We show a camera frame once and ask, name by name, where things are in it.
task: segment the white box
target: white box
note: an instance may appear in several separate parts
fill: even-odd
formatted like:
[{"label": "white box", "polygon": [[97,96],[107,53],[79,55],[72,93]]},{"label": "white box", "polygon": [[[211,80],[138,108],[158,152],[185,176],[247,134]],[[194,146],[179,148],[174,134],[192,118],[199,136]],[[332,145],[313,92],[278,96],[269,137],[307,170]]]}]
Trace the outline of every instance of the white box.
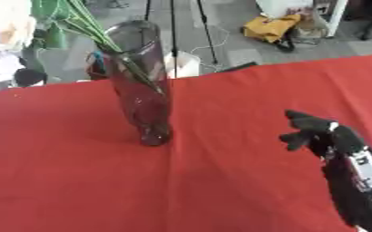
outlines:
[{"label": "white box", "polygon": [[[174,78],[175,69],[174,61],[171,53],[165,56],[166,72],[170,78]],[[201,74],[201,58],[185,53],[179,52],[178,54],[178,78],[199,76]]]}]

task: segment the tripod leg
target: tripod leg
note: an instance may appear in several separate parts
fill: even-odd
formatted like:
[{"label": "tripod leg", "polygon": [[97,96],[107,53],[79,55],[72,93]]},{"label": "tripod leg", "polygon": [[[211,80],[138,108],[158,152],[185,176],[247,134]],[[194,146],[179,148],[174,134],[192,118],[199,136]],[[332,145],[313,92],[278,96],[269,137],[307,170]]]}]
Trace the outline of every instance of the tripod leg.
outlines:
[{"label": "tripod leg", "polygon": [[178,78],[178,41],[176,34],[176,14],[175,14],[175,3],[171,0],[171,39],[172,39],[172,56],[175,66],[175,78]]},{"label": "tripod leg", "polygon": [[216,52],[214,51],[213,41],[211,40],[211,35],[209,32],[209,27],[207,26],[207,15],[204,14],[203,4],[201,0],[196,0],[197,5],[199,6],[199,10],[201,12],[201,20],[204,24],[204,30],[206,31],[207,39],[209,40],[209,46],[211,49],[211,55],[213,56],[213,63],[217,64],[219,61],[217,60]]},{"label": "tripod leg", "polygon": [[150,20],[150,14],[151,14],[151,3],[152,0],[147,0],[146,2],[146,12],[145,12],[145,21]]}]

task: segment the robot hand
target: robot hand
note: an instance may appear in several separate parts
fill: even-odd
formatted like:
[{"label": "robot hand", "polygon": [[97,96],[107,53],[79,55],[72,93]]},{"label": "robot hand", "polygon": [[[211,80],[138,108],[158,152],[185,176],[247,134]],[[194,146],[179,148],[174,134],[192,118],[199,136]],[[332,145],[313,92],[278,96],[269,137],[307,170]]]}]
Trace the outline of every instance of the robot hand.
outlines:
[{"label": "robot hand", "polygon": [[372,148],[336,121],[286,111],[297,132],[280,136],[288,150],[307,146],[324,161],[322,168],[335,207],[352,227],[372,232]]},{"label": "robot hand", "polygon": [[290,125],[298,132],[284,134],[288,150],[308,146],[316,155],[328,159],[331,152],[346,154],[363,150],[365,142],[350,128],[336,121],[325,120],[298,111],[286,111]]}]

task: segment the white flower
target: white flower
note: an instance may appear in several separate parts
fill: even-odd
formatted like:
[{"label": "white flower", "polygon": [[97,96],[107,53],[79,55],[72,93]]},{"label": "white flower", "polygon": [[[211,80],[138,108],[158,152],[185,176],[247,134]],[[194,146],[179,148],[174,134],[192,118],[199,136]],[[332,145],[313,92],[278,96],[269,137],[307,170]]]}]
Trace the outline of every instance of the white flower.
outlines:
[{"label": "white flower", "polygon": [[36,20],[30,16],[31,0],[0,0],[0,44],[3,49],[20,51],[29,46]]}]

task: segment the glass vase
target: glass vase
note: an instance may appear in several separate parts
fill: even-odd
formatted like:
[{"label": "glass vase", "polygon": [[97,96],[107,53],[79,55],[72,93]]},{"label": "glass vase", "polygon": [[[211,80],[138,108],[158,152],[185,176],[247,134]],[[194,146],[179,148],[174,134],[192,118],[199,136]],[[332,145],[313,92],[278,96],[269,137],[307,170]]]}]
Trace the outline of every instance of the glass vase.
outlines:
[{"label": "glass vase", "polygon": [[123,51],[101,49],[125,117],[137,128],[143,145],[166,143],[171,138],[171,97],[159,27],[135,20],[117,24],[106,33]]}]

